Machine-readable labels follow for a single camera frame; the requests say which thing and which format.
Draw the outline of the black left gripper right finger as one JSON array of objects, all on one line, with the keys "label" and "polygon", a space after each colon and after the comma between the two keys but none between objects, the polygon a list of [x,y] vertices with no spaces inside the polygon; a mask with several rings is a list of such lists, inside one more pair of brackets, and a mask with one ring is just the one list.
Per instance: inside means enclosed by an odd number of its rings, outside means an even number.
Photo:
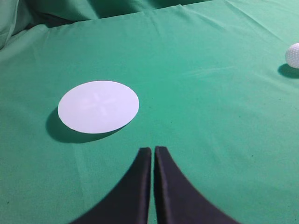
[{"label": "black left gripper right finger", "polygon": [[236,224],[189,182],[167,147],[155,147],[154,195],[159,224]]}]

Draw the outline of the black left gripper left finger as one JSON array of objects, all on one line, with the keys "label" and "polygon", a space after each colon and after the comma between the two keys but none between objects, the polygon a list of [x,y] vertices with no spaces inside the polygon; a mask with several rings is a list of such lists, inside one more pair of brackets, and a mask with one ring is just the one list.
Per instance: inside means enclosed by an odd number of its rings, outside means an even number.
[{"label": "black left gripper left finger", "polygon": [[115,187],[73,224],[146,224],[150,205],[151,149],[143,147]]}]

